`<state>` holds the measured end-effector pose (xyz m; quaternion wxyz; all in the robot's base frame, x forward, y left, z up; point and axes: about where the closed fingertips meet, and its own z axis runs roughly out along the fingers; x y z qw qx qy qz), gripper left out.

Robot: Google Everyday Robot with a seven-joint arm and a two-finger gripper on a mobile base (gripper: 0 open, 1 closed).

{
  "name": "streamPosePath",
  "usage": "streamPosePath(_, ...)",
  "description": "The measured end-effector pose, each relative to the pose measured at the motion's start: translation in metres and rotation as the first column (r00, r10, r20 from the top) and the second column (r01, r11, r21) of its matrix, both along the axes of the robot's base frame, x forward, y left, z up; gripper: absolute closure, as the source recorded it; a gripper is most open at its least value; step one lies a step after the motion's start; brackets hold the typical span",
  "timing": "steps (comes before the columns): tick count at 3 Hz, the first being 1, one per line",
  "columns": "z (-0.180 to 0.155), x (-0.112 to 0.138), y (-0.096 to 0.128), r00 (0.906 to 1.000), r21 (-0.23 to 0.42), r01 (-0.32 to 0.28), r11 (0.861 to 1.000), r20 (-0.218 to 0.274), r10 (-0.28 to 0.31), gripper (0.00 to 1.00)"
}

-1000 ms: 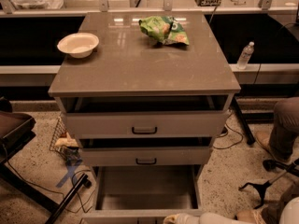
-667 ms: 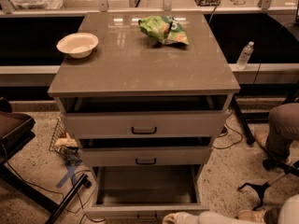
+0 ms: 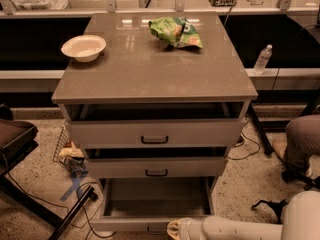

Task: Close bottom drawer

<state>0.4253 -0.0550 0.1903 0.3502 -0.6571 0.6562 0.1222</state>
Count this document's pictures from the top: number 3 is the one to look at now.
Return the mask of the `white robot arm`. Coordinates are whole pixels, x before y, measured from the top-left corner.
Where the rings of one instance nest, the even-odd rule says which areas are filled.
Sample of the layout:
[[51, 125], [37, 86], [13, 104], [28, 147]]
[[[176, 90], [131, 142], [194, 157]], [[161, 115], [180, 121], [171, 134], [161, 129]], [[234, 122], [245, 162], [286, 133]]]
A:
[[319, 205], [319, 191], [304, 191], [285, 206], [282, 224], [186, 217], [171, 221], [167, 233], [174, 240], [320, 240]]

